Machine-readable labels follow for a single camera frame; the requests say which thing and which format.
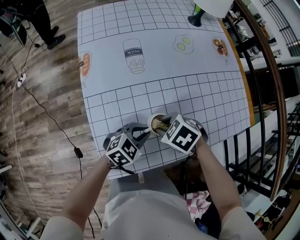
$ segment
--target table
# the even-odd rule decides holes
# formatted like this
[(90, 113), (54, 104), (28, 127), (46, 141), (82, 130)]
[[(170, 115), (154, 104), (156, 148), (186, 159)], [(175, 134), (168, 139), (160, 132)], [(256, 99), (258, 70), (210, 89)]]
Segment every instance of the table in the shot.
[[(154, 113), (199, 120), (210, 145), (250, 126), (236, 52), (217, 18), (206, 13), (201, 27), (191, 25), (193, 10), (188, 0), (127, 0), (78, 13), (82, 93), (100, 155), (109, 132), (146, 124)], [(138, 173), (184, 157), (156, 136), (141, 151), (127, 169)], [(108, 177), (126, 175), (111, 170)]]

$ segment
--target grid paper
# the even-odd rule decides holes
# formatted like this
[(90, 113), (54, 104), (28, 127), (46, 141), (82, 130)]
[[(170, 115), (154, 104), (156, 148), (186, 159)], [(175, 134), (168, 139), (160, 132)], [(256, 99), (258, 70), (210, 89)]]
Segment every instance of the grid paper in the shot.
[[(250, 126), (248, 102), (240, 72), (217, 72), (162, 79), (97, 94), (84, 99), (90, 128), (101, 156), (103, 141), (130, 122), (147, 123), (154, 113), (178, 112), (200, 121), (214, 145)], [(135, 173), (177, 161), (174, 151), (152, 135), (141, 148), (142, 157), (126, 169)], [(127, 176), (111, 170), (109, 179)]]
[(189, 0), (126, 0), (78, 13), (78, 45), (108, 36), (150, 29), (200, 29), (223, 32), (218, 19), (205, 13), (202, 26), (188, 22), (195, 4)]

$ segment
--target metal railing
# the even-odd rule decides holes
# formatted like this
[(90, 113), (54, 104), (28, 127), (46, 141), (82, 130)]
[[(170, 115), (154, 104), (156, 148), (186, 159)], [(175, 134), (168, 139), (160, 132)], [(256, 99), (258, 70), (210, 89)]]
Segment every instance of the metal railing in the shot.
[(286, 46), (292, 57), (300, 56), (300, 41), (297, 39), (294, 31), (292, 30), (289, 22), (282, 14), (278, 6), (273, 0), (260, 0), (266, 10), (274, 19), (276, 25), (279, 27), (283, 38), (285, 39)]
[[(279, 70), (274, 59), (273, 53), (269, 46), (269, 43), (260, 29), (257, 21), (252, 16), (247, 7), (242, 3), (241, 0), (234, 0), (234, 3), (239, 8), (241, 16), (244, 17), (250, 29), (252, 30), (254, 36), (258, 40), (260, 49), (264, 55), (264, 58), (267, 63), (269, 73), (272, 76), (273, 82), (271, 88), (275, 92), (276, 97), (276, 108), (277, 108), (277, 129), (278, 131), (274, 133), (273, 137), (276, 137), (276, 141), (268, 140), (266, 142), (265, 136), (265, 123), (264, 123), (264, 114), (262, 107), (262, 98), (258, 88), (258, 82), (255, 75), (255, 71), (250, 59), (250, 56), (246, 49), (243, 47), (243, 53), (247, 64), (249, 66), (251, 80), (254, 82), (254, 90), (256, 102), (258, 104), (259, 116), (260, 116), (260, 125), (261, 125), (261, 147), (251, 154), (251, 134), (250, 129), (247, 128), (246, 131), (246, 141), (247, 141), (247, 158), (239, 163), (239, 149), (238, 149), (238, 135), (233, 137), (234, 139), (234, 150), (235, 150), (235, 163), (229, 163), (228, 157), (228, 143), (227, 140), (224, 141), (225, 149), (225, 163), (226, 169), (231, 174), (231, 176), (238, 182), (244, 184), (246, 187), (251, 188), (267, 197), (271, 200), (274, 200), (278, 194), (278, 190), (281, 185), (281, 177), (283, 172), (283, 167), (285, 163), (286, 156), (286, 145), (287, 145), (287, 126), (286, 126), (286, 108), (285, 108), (285, 97), (283, 92), (283, 86), (279, 75)], [(242, 40), (237, 33), (236, 28), (233, 26), (233, 23), (229, 18), (226, 18), (229, 26), (233, 30), (234, 35), (237, 38), (238, 43), (243, 46)], [(266, 153), (269, 153), (276, 146), (276, 154), (272, 155), (271, 159), (266, 160)], [(270, 179), (265, 176), (266, 169), (272, 163), (272, 160), (276, 159), (275, 164), (273, 165), (274, 177)]]

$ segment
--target white cable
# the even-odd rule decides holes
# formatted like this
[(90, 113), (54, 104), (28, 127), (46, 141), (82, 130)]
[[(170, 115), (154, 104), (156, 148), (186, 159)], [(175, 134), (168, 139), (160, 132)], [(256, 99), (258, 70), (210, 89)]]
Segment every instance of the white cable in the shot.
[[(12, 103), (11, 103), (11, 106), (12, 106), (12, 113), (13, 113), (13, 120), (14, 120), (14, 130), (15, 130), (14, 93), (15, 93), (15, 86), (16, 86), (17, 82), (18, 82), (18, 79), (17, 79), (17, 81), (15, 82), (15, 85), (14, 85), (14, 87), (13, 87), (13, 100), (12, 100)], [(36, 210), (38, 216), (41, 218), (42, 223), (45, 225), (45, 223), (43, 222), (43, 219), (42, 219), (41, 215), (39, 214), (39, 212), (38, 212), (38, 210), (37, 210), (37, 208), (36, 208), (36, 206), (35, 206), (35, 204), (34, 204), (32, 198), (31, 198), (31, 196), (30, 196), (28, 187), (27, 187), (27, 185), (26, 185), (26, 183), (25, 183), (25, 179), (24, 179), (24, 177), (23, 177), (23, 173), (22, 173), (22, 169), (21, 169), (21, 165), (20, 165), (19, 154), (18, 154), (17, 135), (16, 135), (16, 132), (15, 132), (15, 151), (16, 151), (16, 153), (17, 153), (17, 158), (18, 158), (18, 164), (19, 164), (19, 168), (20, 168), (20, 173), (21, 173), (21, 176), (22, 176), (23, 183), (24, 183), (24, 185), (25, 185), (25, 187), (26, 187), (28, 196), (29, 196), (29, 198), (30, 198), (30, 200), (31, 200), (31, 202), (32, 202), (32, 205), (33, 205), (34, 209)]]

